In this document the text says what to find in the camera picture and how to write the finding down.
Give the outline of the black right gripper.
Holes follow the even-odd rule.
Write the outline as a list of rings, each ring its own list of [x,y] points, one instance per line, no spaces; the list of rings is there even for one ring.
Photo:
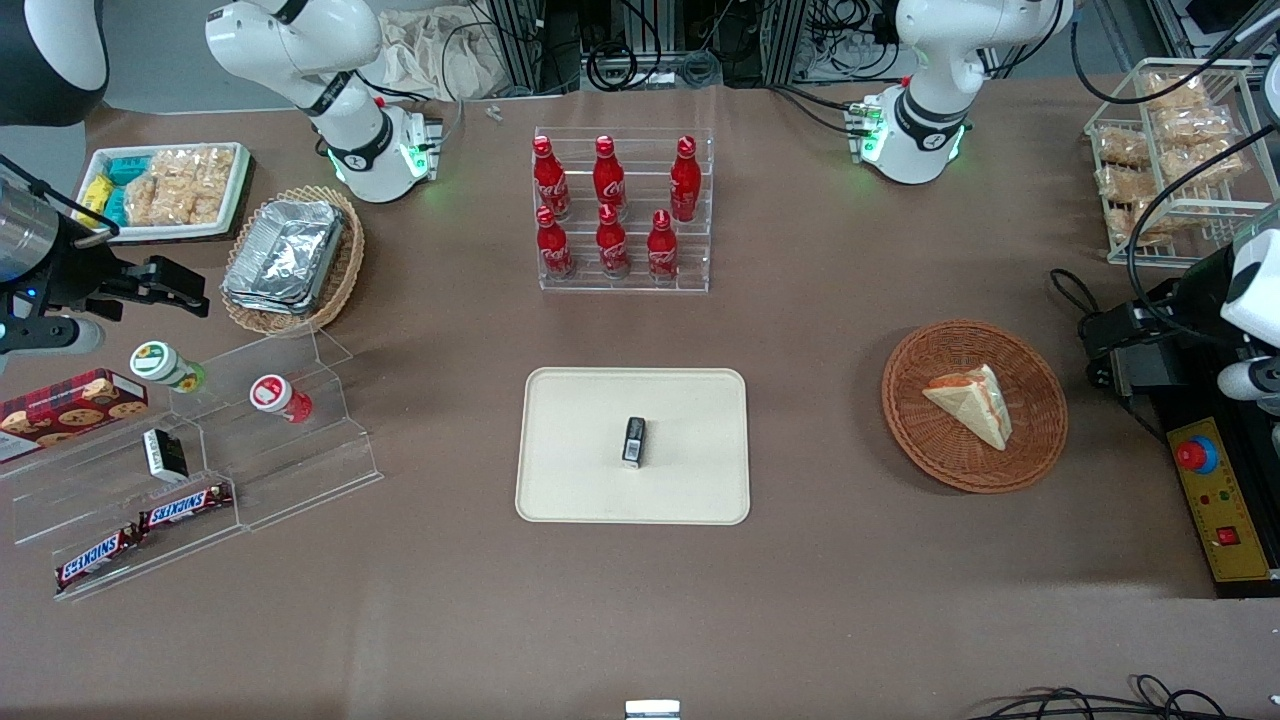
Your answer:
[[[77,240],[92,234],[81,223],[61,218],[50,252],[35,269],[8,282],[8,307],[15,313],[44,315],[70,310],[88,313],[108,322],[119,322],[123,302],[178,307],[197,318],[207,318],[210,301],[204,296],[205,277],[168,258],[146,258],[124,274],[140,287],[102,287],[122,277],[128,265],[104,243],[76,247]]]

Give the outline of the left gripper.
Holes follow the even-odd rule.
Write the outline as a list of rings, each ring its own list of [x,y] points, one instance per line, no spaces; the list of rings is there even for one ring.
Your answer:
[[[1235,252],[1219,249],[1178,277],[1164,282],[1164,309],[1175,323],[1192,333],[1178,331],[1172,343],[1179,348],[1213,346],[1239,348],[1243,333],[1221,318],[1233,281]],[[1137,301],[1119,304],[1080,323],[1080,340],[1085,348],[1121,348],[1157,342],[1165,336],[1167,323],[1156,307]]]

